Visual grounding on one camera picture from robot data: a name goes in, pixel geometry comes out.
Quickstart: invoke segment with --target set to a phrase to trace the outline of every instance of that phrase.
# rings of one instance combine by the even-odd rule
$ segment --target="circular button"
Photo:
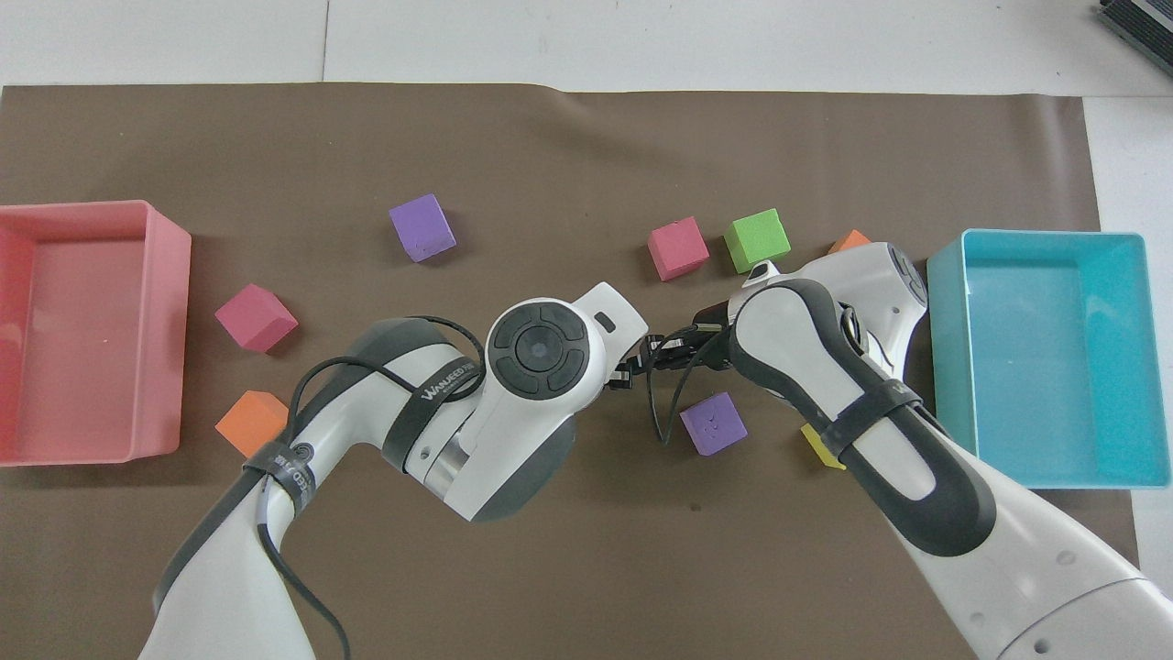
[[[517,338],[517,362],[530,372],[549,372],[562,362],[562,340],[551,327],[537,325]]]

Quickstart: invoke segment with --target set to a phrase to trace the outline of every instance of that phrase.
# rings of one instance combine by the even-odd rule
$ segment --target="purple cube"
[[[727,393],[708,397],[680,413],[700,456],[712,456],[750,435]]]
[[[416,263],[456,244],[440,202],[430,192],[391,209],[391,222],[399,241]]]

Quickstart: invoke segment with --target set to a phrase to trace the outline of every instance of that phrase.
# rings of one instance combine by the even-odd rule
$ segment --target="pink cube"
[[[0,206],[0,465],[176,450],[190,259],[143,200]]]
[[[224,306],[216,318],[240,348],[265,353],[297,327],[297,319],[267,288],[249,284]]]
[[[647,237],[647,249],[652,252],[660,281],[692,272],[708,258],[708,247],[694,217],[653,229]]]

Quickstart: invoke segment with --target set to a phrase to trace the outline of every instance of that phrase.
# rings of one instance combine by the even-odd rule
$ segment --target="magenta cube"
[[[297,327],[297,319],[267,288],[249,284],[224,306],[216,318],[240,348],[265,353]]]
[[[647,236],[647,249],[652,253],[660,281],[692,272],[708,258],[708,247],[694,217],[653,229]]]

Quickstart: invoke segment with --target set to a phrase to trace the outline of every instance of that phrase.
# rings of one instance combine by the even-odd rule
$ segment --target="orange cube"
[[[289,409],[277,397],[249,390],[216,424],[216,430],[249,457],[276,438],[285,429]]]
[[[827,253],[833,254],[835,252],[840,252],[848,247],[857,247],[860,245],[867,245],[870,241],[872,240],[869,240],[867,236],[860,233],[859,230],[853,229],[850,233],[843,236],[839,240],[835,240],[835,244],[832,245],[829,250],[827,250]]]

